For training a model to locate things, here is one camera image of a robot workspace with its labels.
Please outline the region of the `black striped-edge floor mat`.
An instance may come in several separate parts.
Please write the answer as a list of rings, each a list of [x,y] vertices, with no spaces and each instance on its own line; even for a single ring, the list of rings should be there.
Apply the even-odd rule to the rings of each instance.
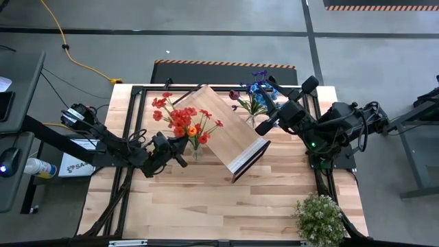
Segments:
[[[166,59],[154,61],[150,82],[163,84],[171,79],[174,84],[239,84],[254,81],[258,71],[266,71],[278,84],[298,85],[296,68],[288,64]]]
[[[439,0],[323,0],[328,11],[439,11]]]

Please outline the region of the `wooden shelf black metal frame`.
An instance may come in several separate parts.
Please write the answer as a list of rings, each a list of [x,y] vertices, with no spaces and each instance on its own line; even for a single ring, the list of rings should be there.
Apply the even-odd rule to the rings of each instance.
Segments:
[[[215,120],[223,123],[211,134],[206,146],[230,171],[233,175],[231,182],[234,183],[264,155],[271,142],[260,137],[232,110],[231,104],[228,93],[203,86],[176,103],[176,108],[193,107],[209,111],[213,117],[203,125],[207,130],[215,126]]]

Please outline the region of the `orange artificial tulip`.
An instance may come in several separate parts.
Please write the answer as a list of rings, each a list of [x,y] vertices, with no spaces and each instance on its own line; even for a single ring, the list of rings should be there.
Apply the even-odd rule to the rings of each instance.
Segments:
[[[189,136],[189,141],[192,144],[193,149],[197,150],[199,146],[197,128],[195,126],[189,127],[187,134]]]

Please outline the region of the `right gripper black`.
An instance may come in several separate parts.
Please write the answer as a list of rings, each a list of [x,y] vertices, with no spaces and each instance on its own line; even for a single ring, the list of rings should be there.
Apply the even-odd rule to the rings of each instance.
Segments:
[[[319,85],[319,81],[313,75],[307,78],[300,89],[290,89],[278,86],[277,91],[287,97],[289,100],[299,100],[304,95],[311,94]],[[305,130],[311,127],[311,118],[309,113],[298,102],[288,101],[279,109],[278,119],[267,119],[262,121],[255,131],[260,136],[266,135],[275,125],[282,129]]]

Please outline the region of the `black computer mouse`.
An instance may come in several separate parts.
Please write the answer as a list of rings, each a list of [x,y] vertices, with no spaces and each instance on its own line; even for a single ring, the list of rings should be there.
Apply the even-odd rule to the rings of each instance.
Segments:
[[[0,176],[4,178],[15,175],[19,166],[18,148],[8,148],[0,154]]]

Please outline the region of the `dark red artificial tulip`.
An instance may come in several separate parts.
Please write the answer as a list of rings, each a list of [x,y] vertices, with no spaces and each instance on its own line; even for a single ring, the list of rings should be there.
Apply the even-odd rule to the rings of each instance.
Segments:
[[[239,104],[238,105],[232,105],[231,108],[233,109],[233,111],[236,111],[238,108],[244,108],[245,110],[248,111],[248,113],[250,115],[253,114],[253,110],[252,110],[252,102],[248,101],[248,100],[244,100],[241,98],[240,94],[238,91],[234,91],[231,90],[228,94],[229,98],[231,98],[233,101],[237,101]]]

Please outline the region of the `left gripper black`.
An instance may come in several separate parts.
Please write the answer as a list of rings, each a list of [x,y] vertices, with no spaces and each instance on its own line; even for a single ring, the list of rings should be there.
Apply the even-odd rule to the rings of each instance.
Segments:
[[[181,167],[185,168],[188,166],[182,155],[176,154],[177,148],[186,148],[188,141],[188,137],[166,137],[162,132],[154,135],[151,140],[154,150],[149,154],[146,162],[141,167],[145,177],[153,177],[158,169],[166,166],[167,162],[173,158]]]

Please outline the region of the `black phone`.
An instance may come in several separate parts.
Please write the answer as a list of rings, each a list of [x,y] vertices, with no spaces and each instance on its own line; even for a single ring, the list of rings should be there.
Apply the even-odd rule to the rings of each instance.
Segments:
[[[13,91],[0,92],[0,122],[8,120],[14,97],[15,92]]]

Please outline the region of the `white spray bottle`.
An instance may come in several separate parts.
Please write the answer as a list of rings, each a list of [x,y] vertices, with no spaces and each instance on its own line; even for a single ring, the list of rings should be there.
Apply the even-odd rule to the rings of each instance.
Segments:
[[[50,179],[56,175],[57,167],[37,158],[28,158],[24,173],[43,179]]]

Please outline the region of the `purple artificial flower bunch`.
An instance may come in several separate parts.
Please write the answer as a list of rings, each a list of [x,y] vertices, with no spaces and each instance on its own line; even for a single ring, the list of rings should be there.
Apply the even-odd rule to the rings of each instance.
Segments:
[[[265,82],[265,76],[267,74],[268,74],[268,72],[266,70],[253,72],[252,75],[254,76],[254,82],[249,83],[249,84],[245,84],[245,83],[241,82],[239,84],[241,88],[245,89],[245,93],[248,96],[248,101],[250,101],[249,95],[247,94],[248,87],[255,82],[259,82],[259,81]],[[252,106],[252,110],[253,110],[253,115],[260,115],[260,114],[264,114],[266,112],[266,107]]]

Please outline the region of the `silver metal bracket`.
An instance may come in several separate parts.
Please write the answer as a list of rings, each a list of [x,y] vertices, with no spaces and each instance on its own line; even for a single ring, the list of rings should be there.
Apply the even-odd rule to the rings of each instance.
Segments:
[[[123,239],[109,241],[108,247],[142,247],[147,246],[148,240],[146,239]]]

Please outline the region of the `small red flower bunch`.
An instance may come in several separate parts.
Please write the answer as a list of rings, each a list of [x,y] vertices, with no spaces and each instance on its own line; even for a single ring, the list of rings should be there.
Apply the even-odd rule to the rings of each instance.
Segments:
[[[169,129],[172,129],[175,137],[188,137],[188,129],[193,125],[192,117],[197,115],[195,108],[186,107],[176,109],[170,101],[171,93],[165,92],[161,98],[154,98],[152,106],[155,121],[165,121]]]

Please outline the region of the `large red flower bunch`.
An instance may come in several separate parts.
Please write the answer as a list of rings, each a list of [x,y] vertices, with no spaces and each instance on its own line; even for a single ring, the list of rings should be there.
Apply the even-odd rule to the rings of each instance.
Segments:
[[[214,120],[209,111],[193,107],[171,111],[168,120],[174,136],[187,137],[194,150],[207,144],[212,133],[224,126],[221,120]]]

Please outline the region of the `black metal stand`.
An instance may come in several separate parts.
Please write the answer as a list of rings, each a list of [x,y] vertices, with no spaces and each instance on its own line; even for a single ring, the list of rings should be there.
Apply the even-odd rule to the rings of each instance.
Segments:
[[[414,190],[400,194],[403,200],[439,195],[429,174],[439,169],[439,75],[436,79],[438,86],[417,97],[413,109],[395,124],[416,183]]]

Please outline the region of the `blue artificial flower bunch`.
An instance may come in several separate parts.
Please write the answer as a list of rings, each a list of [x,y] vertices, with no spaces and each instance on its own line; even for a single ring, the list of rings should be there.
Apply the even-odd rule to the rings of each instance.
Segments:
[[[260,87],[265,90],[265,92],[268,94],[270,99],[273,101],[276,101],[277,97],[280,95],[280,93],[267,82],[262,82],[262,81],[255,82],[251,84],[247,90],[247,94],[249,95],[250,102],[254,107],[267,106],[266,100],[264,99],[261,91],[259,90]]]

